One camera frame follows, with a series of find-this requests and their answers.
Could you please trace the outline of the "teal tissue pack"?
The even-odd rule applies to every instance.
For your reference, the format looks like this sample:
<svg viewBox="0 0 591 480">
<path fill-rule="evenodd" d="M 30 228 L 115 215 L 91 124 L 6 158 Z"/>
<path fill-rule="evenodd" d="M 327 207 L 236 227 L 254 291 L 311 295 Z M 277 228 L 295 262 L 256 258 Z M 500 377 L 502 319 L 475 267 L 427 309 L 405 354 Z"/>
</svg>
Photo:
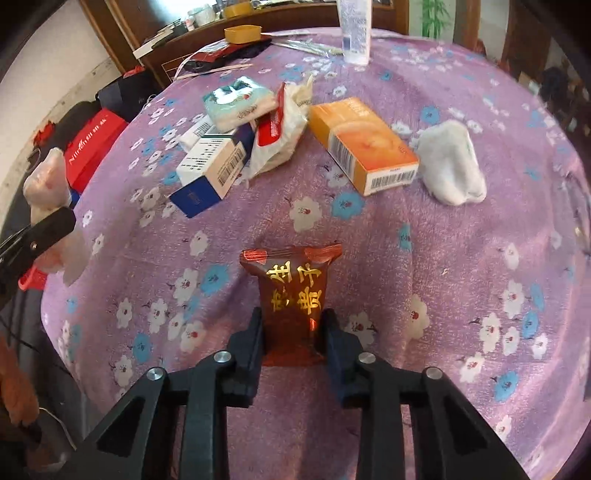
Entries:
<svg viewBox="0 0 591 480">
<path fill-rule="evenodd" d="M 229 132 L 276 110 L 276 93 L 252 78 L 242 76 L 202 97 L 207 116 L 215 128 Z"/>
</svg>

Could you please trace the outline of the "wooden sideboard cabinet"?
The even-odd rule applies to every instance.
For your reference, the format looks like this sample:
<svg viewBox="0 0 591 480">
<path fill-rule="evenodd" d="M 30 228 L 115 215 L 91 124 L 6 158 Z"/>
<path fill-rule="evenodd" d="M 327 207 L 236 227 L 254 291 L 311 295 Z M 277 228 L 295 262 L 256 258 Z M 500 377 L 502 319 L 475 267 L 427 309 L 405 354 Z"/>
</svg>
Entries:
<svg viewBox="0 0 591 480">
<path fill-rule="evenodd" d="M 177 67 L 187 55 L 205 45 L 224 37 L 224 29 L 242 24 L 263 28 L 263 32 L 338 27 L 338 9 L 335 3 L 290 4 L 256 10 L 228 20 L 218 20 L 204 27 L 198 27 L 158 46 L 141 58 L 142 64 L 150 70 L 159 85 L 166 88 Z"/>
</svg>

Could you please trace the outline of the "dark red wallet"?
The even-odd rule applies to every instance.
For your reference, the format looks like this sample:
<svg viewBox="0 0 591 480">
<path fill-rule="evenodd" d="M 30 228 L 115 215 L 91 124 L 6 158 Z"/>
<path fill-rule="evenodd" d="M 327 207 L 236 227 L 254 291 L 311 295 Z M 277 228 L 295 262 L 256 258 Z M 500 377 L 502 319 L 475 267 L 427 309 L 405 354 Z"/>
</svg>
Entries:
<svg viewBox="0 0 591 480">
<path fill-rule="evenodd" d="M 204 73 L 228 65 L 232 61 L 252 59 L 269 48 L 271 38 L 245 44 L 221 40 L 202 47 L 187 57 L 178 67 L 180 72 Z"/>
</svg>

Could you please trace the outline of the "dark red snack packet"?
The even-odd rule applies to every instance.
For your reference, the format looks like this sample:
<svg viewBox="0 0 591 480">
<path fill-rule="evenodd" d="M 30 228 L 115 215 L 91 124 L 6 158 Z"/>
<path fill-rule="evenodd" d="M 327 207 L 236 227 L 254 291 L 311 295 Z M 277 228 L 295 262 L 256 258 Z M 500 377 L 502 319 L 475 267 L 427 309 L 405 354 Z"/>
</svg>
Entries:
<svg viewBox="0 0 591 480">
<path fill-rule="evenodd" d="M 308 367 L 322 362 L 317 343 L 329 266 L 341 255 L 339 243 L 240 252 L 240 264 L 259 281 L 264 365 Z"/>
</svg>

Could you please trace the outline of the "red gift box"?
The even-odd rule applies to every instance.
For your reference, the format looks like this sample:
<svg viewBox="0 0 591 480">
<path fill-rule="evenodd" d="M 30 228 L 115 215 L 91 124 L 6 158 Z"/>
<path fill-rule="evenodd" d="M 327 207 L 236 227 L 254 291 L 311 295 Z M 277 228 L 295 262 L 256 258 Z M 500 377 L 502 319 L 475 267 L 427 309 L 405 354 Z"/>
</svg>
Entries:
<svg viewBox="0 0 591 480">
<path fill-rule="evenodd" d="M 65 153 L 66 177 L 81 194 L 98 166 L 128 123 L 108 109 L 101 109 L 70 142 Z"/>
</svg>

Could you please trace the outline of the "blue white medicine box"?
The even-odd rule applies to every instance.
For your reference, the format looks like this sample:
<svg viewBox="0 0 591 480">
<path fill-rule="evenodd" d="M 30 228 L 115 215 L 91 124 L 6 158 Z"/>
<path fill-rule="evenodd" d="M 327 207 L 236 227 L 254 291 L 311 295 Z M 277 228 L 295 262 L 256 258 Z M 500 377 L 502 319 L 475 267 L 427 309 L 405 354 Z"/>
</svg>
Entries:
<svg viewBox="0 0 591 480">
<path fill-rule="evenodd" d="M 187 218 L 221 202 L 252 155 L 254 133 L 252 123 L 222 133 L 202 118 L 181 137 L 186 155 L 175 170 L 180 187 L 169 201 Z"/>
</svg>

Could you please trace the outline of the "red white tissue pack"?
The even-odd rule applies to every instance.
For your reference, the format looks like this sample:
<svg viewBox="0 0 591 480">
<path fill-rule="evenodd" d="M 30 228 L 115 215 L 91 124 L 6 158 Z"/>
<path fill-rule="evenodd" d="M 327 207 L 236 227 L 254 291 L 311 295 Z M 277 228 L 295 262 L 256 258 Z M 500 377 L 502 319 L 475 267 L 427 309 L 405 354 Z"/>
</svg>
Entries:
<svg viewBox="0 0 591 480">
<path fill-rule="evenodd" d="M 308 75 L 303 82 L 283 82 L 273 100 L 273 110 L 264 113 L 253 123 L 245 124 L 239 140 L 245 149 L 245 160 L 240 175 L 245 180 L 270 172 L 287 163 L 308 125 L 314 78 Z"/>
</svg>

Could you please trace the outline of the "orange cardboard box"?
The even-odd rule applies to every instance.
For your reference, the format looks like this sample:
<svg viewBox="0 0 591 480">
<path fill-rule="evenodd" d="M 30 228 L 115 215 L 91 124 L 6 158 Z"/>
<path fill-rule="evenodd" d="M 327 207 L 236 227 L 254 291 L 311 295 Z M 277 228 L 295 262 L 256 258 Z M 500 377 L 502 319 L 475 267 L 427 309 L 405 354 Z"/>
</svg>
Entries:
<svg viewBox="0 0 591 480">
<path fill-rule="evenodd" d="M 418 157 L 356 97 L 312 106 L 308 126 L 365 197 L 409 185 L 416 178 Z"/>
</svg>

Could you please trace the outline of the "black leather sofa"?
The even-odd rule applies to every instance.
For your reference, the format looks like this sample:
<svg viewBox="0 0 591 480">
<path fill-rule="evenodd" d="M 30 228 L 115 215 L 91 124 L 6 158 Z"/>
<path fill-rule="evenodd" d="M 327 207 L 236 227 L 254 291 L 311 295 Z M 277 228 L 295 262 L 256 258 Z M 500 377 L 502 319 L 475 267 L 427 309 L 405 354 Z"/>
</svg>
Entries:
<svg viewBox="0 0 591 480">
<path fill-rule="evenodd" d="M 76 85 L 36 127 L 32 138 L 18 154 L 15 165 L 1 180 L 1 222 L 25 215 L 22 185 L 26 176 L 57 147 L 66 150 L 80 130 L 103 108 L 131 121 L 148 99 L 161 92 L 154 75 L 145 70 L 120 76 L 99 88 L 93 84 L 97 73 Z"/>
</svg>

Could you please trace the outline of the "purple floral tablecloth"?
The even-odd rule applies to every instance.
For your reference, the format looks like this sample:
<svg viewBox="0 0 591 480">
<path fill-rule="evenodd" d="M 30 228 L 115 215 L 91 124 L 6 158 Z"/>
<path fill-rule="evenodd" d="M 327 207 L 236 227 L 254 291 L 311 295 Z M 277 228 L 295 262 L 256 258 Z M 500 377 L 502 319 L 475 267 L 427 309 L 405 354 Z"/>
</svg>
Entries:
<svg viewBox="0 0 591 480">
<path fill-rule="evenodd" d="M 356 97 L 407 142 L 448 119 L 472 137 L 488 188 L 448 207 L 420 182 L 363 197 L 311 133 L 290 161 L 237 180 L 193 218 L 169 201 L 179 137 L 235 73 L 175 82 L 124 130 L 76 206 L 91 248 L 42 297 L 45 330 L 109 410 L 150 367 L 191 367 L 259 299 L 242 250 L 342 245 L 327 300 L 394 366 L 440 367 L 533 479 L 565 464 L 590 420 L 590 188 L 541 102 L 453 45 L 375 34 L 366 67 L 272 46 L 245 69 L 271 89 L 314 76 L 315 102 Z"/>
</svg>

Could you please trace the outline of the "yellow small box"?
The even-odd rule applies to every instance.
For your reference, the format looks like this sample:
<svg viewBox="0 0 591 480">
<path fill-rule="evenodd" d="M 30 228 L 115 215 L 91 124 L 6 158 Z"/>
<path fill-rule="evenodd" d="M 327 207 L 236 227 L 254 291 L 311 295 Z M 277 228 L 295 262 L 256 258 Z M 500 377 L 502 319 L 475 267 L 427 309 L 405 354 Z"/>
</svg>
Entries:
<svg viewBox="0 0 591 480">
<path fill-rule="evenodd" d="M 233 45 L 243 45 L 262 39 L 262 27 L 257 25 L 238 25 L 224 29 L 225 41 Z"/>
</svg>

